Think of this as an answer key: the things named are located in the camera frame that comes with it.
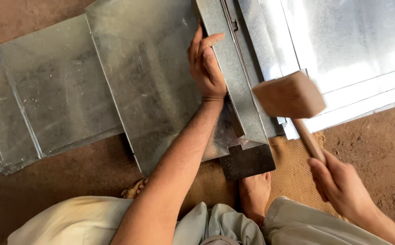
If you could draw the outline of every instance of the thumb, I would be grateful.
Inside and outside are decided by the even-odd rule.
[[[314,173],[317,180],[320,182],[323,191],[327,196],[335,194],[339,191],[336,186],[331,173],[329,172],[326,165],[315,158],[308,160],[311,171]]]
[[[212,83],[223,81],[222,71],[220,70],[214,50],[211,47],[207,47],[204,50],[204,66],[210,74]]]

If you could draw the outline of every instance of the wooden mallet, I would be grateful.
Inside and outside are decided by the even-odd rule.
[[[326,164],[323,151],[302,120],[315,116],[326,105],[315,84],[303,72],[262,82],[252,91],[269,116],[290,117],[309,155]]]

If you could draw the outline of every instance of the right hand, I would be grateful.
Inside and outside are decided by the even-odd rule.
[[[313,180],[323,201],[329,201],[335,211],[356,224],[374,217],[378,208],[371,200],[355,167],[342,163],[323,150],[327,167],[321,161],[310,158]]]
[[[226,96],[226,84],[211,47],[221,41],[224,36],[224,33],[217,33],[202,39],[203,30],[199,20],[196,34],[187,49],[190,73],[196,81],[202,101],[216,102],[221,105]]]

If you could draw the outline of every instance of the jute mat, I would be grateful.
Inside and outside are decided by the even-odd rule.
[[[322,132],[314,133],[317,143],[323,148],[325,136]],[[314,181],[308,165],[308,152],[300,140],[287,140],[285,136],[269,139],[271,151],[275,159],[276,170],[271,172],[271,193],[266,206],[273,200],[286,196],[294,201],[322,210],[338,218],[342,218],[330,203],[324,203],[315,189]],[[135,186],[122,193],[124,198],[135,198]],[[226,182],[223,170],[217,159],[200,164],[196,178],[182,203],[179,218],[188,213],[200,202],[208,208],[217,203],[224,203],[238,210],[238,183]]]

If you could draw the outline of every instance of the bare foot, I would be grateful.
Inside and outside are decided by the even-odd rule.
[[[144,188],[144,186],[147,184],[147,181],[148,181],[149,179],[145,179],[144,181],[143,181],[143,184],[140,184],[139,185],[139,188],[135,191],[135,193],[137,193],[137,196],[138,196],[138,194],[140,194],[140,192],[143,190],[143,188]]]
[[[270,172],[241,179],[238,188],[243,214],[257,225],[262,225],[271,190]]]

